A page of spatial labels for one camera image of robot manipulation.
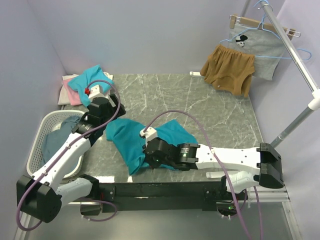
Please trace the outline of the teal t shirt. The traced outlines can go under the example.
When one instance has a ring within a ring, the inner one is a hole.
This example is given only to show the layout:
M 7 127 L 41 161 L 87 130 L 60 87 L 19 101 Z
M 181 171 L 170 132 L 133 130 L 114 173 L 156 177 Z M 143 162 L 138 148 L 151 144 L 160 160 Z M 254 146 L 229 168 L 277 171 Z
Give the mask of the teal t shirt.
M 106 126 L 106 139 L 116 146 L 124 163 L 128 167 L 128 174 L 134 175 L 142 168 L 149 167 L 145 162 L 143 145 L 145 139 L 140 137 L 140 131 L 145 126 L 128 119 L 118 118 Z M 175 119 L 156 128 L 158 136 L 169 144 L 177 146 L 182 143 L 196 144 L 196 138 L 187 132 Z

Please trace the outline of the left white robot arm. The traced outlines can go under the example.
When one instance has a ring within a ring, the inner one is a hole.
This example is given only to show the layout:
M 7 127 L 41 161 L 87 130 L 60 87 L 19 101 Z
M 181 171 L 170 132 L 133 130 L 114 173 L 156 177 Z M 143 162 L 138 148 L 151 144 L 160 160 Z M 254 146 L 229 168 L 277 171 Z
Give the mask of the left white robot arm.
M 17 181 L 16 220 L 20 220 L 23 212 L 49 223 L 70 202 L 80 198 L 99 200 L 102 194 L 98 179 L 83 174 L 67 184 L 61 184 L 61 181 L 102 136 L 107 124 L 125 113 L 118 93 L 111 94 L 109 98 L 94 98 L 54 156 L 31 177 L 23 175 Z

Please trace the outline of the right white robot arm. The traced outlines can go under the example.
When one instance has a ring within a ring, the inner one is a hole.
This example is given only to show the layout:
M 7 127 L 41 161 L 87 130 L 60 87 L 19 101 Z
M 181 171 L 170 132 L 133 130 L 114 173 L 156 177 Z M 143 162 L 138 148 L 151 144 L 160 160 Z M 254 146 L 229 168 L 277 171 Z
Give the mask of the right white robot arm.
M 257 185 L 268 189 L 284 187 L 282 157 L 268 143 L 243 149 L 209 148 L 193 143 L 175 146 L 156 137 L 142 149 L 145 162 L 153 169 L 166 166 L 179 171 L 213 168 L 235 170 L 235 173 L 221 178 L 219 193 L 226 200 Z

